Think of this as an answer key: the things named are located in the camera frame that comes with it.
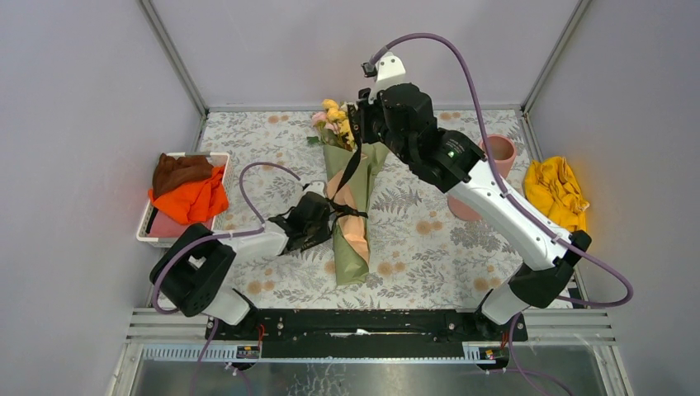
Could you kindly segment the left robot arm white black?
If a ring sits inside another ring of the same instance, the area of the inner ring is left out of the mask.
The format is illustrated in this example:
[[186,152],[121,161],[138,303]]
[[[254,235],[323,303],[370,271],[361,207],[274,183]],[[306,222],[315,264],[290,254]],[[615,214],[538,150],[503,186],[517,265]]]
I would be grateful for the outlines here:
[[149,279],[186,317],[205,314],[224,323],[238,339],[256,328],[256,310],[226,278],[237,264],[304,251],[330,238],[326,197],[306,191],[297,205],[271,217],[262,229],[215,234],[204,224],[189,226],[154,266]]

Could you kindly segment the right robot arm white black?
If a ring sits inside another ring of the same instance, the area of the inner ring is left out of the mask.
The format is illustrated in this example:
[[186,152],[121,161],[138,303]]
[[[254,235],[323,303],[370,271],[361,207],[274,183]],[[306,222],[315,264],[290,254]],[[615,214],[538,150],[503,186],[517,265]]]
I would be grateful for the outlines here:
[[545,308],[564,290],[592,238],[553,223],[493,172],[479,145],[438,126],[431,98],[412,83],[358,93],[348,110],[363,144],[382,143],[421,181],[473,209],[503,235],[523,260],[490,291],[473,318],[475,332],[493,340],[525,309]]

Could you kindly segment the pink cylindrical vase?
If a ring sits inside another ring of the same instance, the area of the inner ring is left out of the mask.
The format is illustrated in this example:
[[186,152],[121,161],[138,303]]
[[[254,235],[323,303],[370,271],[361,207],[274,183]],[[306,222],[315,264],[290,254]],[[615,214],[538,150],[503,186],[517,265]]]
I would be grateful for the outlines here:
[[481,220],[482,215],[486,215],[488,221],[517,219],[518,211],[504,197],[498,184],[498,181],[506,182],[505,178],[517,157],[513,141],[501,135],[490,134],[479,146],[486,155],[486,160],[472,169],[472,179],[466,183],[465,190],[460,188],[456,196],[447,196],[449,210],[458,219],[465,221]]

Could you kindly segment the yellow pink flower bunch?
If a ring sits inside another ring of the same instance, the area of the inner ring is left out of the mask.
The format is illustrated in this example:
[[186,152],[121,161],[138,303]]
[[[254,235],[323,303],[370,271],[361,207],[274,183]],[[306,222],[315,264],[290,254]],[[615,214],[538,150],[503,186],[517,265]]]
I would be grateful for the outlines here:
[[321,102],[322,111],[311,116],[310,123],[313,134],[306,137],[309,145],[328,145],[336,148],[354,151],[356,141],[352,135],[348,117],[348,104],[338,103],[333,99]]

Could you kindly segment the green peach wrapping paper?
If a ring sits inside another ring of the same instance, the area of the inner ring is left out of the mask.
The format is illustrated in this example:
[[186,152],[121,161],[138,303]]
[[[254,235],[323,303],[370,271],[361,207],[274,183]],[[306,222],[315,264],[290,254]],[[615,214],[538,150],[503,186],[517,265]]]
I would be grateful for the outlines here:
[[328,178],[326,196],[335,204],[339,216],[332,229],[336,283],[361,284],[369,273],[371,257],[368,205],[389,150],[380,143],[364,144],[359,163],[344,184],[343,175],[354,153],[330,145],[324,146],[323,151]]

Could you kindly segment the black ribbon gold lettering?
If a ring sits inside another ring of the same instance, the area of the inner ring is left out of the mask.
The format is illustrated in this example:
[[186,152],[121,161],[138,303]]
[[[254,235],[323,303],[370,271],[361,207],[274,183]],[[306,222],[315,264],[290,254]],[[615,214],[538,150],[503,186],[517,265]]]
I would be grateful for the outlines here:
[[329,204],[333,210],[336,219],[346,216],[367,218],[368,214],[358,209],[351,207],[348,204],[340,204],[336,201],[337,195],[351,181],[357,171],[362,157],[362,132],[361,132],[361,111],[357,104],[348,106],[348,121],[351,127],[351,136],[356,141],[356,149],[348,160],[348,164],[343,170],[342,176],[337,185],[336,192],[331,198],[328,198]]

